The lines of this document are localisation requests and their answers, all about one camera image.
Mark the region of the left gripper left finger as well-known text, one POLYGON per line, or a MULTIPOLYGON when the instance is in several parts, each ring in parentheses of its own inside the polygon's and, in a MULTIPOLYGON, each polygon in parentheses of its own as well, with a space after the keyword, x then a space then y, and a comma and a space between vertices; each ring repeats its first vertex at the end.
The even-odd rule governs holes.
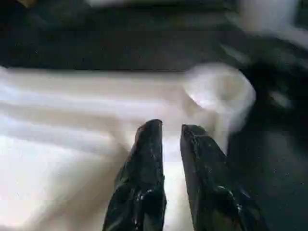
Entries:
POLYGON ((162 121, 149 120, 120 169, 107 207, 104 231, 161 231, 167 205, 164 190, 162 121))

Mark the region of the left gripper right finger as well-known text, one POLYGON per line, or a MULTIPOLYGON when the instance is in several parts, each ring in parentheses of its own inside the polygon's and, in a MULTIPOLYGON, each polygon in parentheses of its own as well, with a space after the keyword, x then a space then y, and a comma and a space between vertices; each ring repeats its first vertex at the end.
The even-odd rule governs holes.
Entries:
POLYGON ((227 157, 197 125, 182 125, 180 151, 196 231, 267 231, 255 200, 230 174, 227 157))

